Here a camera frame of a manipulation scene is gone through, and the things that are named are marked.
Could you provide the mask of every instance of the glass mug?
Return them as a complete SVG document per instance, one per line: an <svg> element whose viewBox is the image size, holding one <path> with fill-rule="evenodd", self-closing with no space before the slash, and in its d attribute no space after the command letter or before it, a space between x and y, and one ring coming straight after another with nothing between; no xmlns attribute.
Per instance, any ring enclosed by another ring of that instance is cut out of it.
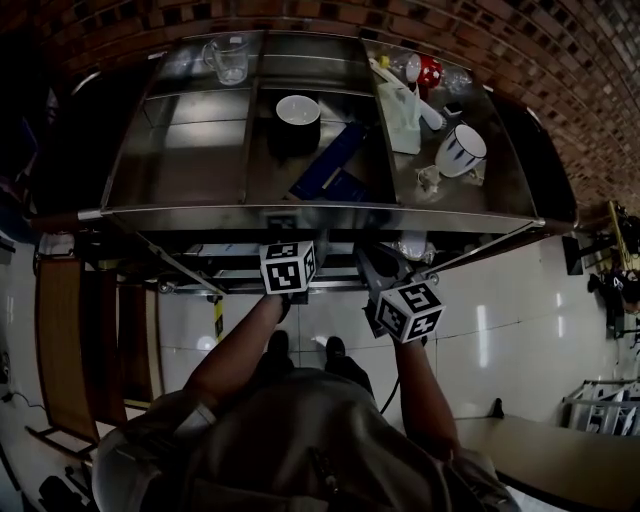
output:
<svg viewBox="0 0 640 512"><path fill-rule="evenodd" d="M440 144L436 167L443 176L455 178L473 169L486 156L487 146L478 132L466 124L459 124Z"/></svg>
<svg viewBox="0 0 640 512"><path fill-rule="evenodd" d="M247 78L249 41L244 34L220 34L202 49L202 60L223 85L237 85Z"/></svg>

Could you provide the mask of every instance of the clear glass cup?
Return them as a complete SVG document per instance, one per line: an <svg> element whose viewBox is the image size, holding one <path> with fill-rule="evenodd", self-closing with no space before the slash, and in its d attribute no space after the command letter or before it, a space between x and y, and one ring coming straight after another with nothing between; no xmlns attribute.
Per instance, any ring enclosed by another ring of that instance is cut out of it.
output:
<svg viewBox="0 0 640 512"><path fill-rule="evenodd" d="M247 78L249 40L244 34L220 34L202 50L202 60L218 74L223 85L237 85Z"/></svg>

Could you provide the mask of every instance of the person's right arm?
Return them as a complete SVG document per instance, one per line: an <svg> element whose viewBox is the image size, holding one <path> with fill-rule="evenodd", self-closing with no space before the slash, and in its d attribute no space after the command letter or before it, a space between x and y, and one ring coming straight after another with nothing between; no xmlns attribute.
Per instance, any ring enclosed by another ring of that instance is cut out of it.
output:
<svg viewBox="0 0 640 512"><path fill-rule="evenodd" d="M434 457L449 460L460 449L449 404L420 340L396 343L402 420L407 437Z"/></svg>

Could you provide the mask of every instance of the stainless steel counter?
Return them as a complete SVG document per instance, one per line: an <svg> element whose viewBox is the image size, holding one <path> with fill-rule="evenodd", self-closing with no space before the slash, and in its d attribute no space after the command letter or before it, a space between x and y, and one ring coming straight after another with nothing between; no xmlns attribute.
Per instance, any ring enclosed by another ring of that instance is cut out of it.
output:
<svg viewBox="0 0 640 512"><path fill-rule="evenodd" d="M134 230L267 228L274 216L312 229L396 229L506 234L544 223L491 100L479 84L454 97L443 87L429 103L455 99L461 119L488 146L482 187L443 178L436 200L426 200L416 169L433 164L440 132L422 126L415 157L390 150L367 50L377 43L313 34L252 32L247 79L220 84L202 62L207 38L180 43L159 64L157 78L132 123L102 202ZM279 161L266 144L274 94L313 91L322 114L314 155ZM350 120L371 136L345 170L360 179L372 203L291 201L284 195Z"/></svg>

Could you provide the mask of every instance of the forearm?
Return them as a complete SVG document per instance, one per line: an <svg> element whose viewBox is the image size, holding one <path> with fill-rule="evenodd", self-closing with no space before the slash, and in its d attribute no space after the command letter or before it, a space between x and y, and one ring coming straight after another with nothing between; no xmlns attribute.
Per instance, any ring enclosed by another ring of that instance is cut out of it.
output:
<svg viewBox="0 0 640 512"><path fill-rule="evenodd" d="M212 406L224 403L249 382L282 315L282 297L263 297L193 371L185 389L207 393Z"/></svg>
<svg viewBox="0 0 640 512"><path fill-rule="evenodd" d="M402 419L409 437L433 455L448 459L459 448L453 414L419 341L396 344Z"/></svg>

